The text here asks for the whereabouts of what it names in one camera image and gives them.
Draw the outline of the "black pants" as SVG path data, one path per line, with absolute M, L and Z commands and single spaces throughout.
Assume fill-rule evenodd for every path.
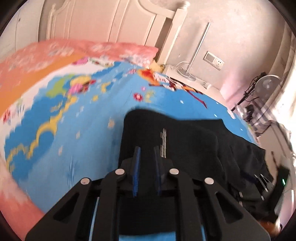
M 250 200 L 246 209 L 258 220 L 262 202 L 255 178 L 273 180 L 265 150 L 231 133 L 222 120 L 176 120 L 154 111 L 136 109 L 124 119 L 119 161 L 141 150 L 139 196 L 123 202 L 122 235 L 150 235 L 175 230 L 174 200 L 159 198 L 154 187 L 154 148 L 165 145 L 165 157 L 191 178 L 212 178 L 235 199 Z

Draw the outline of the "checkered quilt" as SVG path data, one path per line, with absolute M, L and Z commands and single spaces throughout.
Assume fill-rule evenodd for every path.
M 255 131 L 263 132 L 272 123 L 276 123 L 276 117 L 272 113 L 272 108 L 263 103 L 260 99 L 255 99 L 248 102 L 248 105 L 244 108 L 246 114 L 243 115 L 243 119 L 252 126 Z

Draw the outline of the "silver fan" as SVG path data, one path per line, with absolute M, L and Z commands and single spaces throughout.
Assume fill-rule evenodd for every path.
M 255 84 L 255 93 L 261 100 L 268 100 L 277 86 L 280 84 L 281 79 L 276 75 L 266 75 L 261 77 Z

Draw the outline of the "blue cartoon bed sheet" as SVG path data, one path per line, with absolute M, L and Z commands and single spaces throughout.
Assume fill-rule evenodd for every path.
M 81 178 L 116 168 L 125 115 L 222 119 L 254 142 L 220 101 L 126 61 L 85 58 L 1 81 L 1 213 L 21 240 Z

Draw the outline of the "silver floor lamp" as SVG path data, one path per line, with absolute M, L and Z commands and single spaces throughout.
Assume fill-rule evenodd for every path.
M 179 67 L 178 70 L 177 70 L 177 73 L 178 73 L 179 75 L 181 75 L 182 77 L 186 78 L 187 80 L 190 80 L 190 81 L 195 81 L 195 80 L 197 80 L 197 77 L 190 73 L 190 69 L 191 69 L 191 67 L 192 67 L 192 64 L 193 64 L 194 60 L 195 60 L 196 57 L 197 57 L 198 52 L 199 52 L 200 49 L 201 49 L 201 46 L 202 46 L 202 44 L 203 44 L 203 42 L 204 42 L 204 39 L 206 38 L 206 35 L 207 35 L 208 30 L 209 30 L 209 28 L 210 28 L 210 25 L 211 25 L 210 22 L 208 22 L 208 23 L 206 24 L 206 27 L 204 28 L 203 34 L 201 35 L 201 38 L 200 38 L 200 40 L 199 40 L 199 42 L 198 42 L 198 45 L 197 45 L 197 47 L 196 47 L 196 49 L 195 49 L 195 51 L 194 51 L 194 54 L 193 54 L 193 56 L 191 57 L 190 61 L 187 63 L 187 66 L 186 66 L 185 68 L 183 68 L 183 67 Z

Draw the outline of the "pink floral blanket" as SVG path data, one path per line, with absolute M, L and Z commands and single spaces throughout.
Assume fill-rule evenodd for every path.
M 29 44 L 1 60 L 1 144 L 23 114 L 23 93 L 51 72 L 83 57 L 107 57 L 148 67 L 158 48 L 130 43 L 55 39 Z M 13 180 L 1 148 L 1 240 L 24 240 L 43 212 Z

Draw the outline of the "white headboard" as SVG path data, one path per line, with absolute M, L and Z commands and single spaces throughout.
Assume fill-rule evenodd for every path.
M 134 43 L 158 47 L 156 62 L 165 65 L 186 19 L 190 3 L 174 11 L 150 1 L 64 1 L 52 4 L 45 38 Z

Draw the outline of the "white wardrobe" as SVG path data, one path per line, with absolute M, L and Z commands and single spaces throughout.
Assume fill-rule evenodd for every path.
M 1 60 L 38 41 L 44 1 L 27 1 L 13 15 L 1 34 Z

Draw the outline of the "grey wall socket panel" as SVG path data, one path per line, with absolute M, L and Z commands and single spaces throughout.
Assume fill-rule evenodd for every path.
M 206 52 L 203 60 L 206 61 L 207 63 L 209 63 L 211 66 L 213 66 L 214 68 L 216 68 L 219 71 L 224 66 L 224 61 L 209 51 Z

